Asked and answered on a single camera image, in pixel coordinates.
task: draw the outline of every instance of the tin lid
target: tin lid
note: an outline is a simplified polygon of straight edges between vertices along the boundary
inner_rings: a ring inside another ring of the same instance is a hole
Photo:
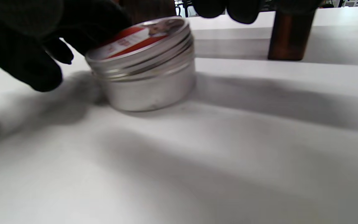
[[[189,37],[192,40],[189,23],[181,17],[146,21],[88,51],[85,59],[95,72],[112,75],[111,71],[117,69],[155,61],[169,50],[188,44]]]

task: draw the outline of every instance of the silver tin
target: silver tin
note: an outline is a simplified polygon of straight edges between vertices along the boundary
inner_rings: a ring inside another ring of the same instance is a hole
[[[111,106],[144,112],[180,101],[195,85],[194,40],[188,21],[168,17],[133,27],[125,32],[142,30],[118,37],[85,56]],[[144,38],[153,43],[143,46]]]

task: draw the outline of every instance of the black glove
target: black glove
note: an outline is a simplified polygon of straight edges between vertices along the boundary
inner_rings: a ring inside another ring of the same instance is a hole
[[[193,0],[196,12],[205,18],[214,18],[225,8],[229,16],[243,24],[251,24],[258,17],[265,0]]]
[[[36,91],[50,91],[60,85],[62,74],[45,50],[65,64],[74,57],[60,37],[84,55],[130,25],[112,0],[64,0],[60,23],[40,37],[21,34],[0,20],[0,68]]]

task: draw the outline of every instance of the white tabletop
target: white tabletop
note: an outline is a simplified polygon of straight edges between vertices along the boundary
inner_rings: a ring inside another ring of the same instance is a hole
[[[198,87],[151,113],[0,70],[0,113],[26,111],[0,137],[0,224],[358,223],[358,7],[318,10],[301,62],[266,60],[273,19],[191,18]]]

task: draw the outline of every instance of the lid label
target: lid label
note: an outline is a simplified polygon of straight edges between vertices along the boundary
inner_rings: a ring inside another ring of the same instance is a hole
[[[131,53],[169,36],[183,24],[181,20],[170,19],[127,28],[118,33],[108,44],[91,50],[88,53],[89,58],[103,60]]]

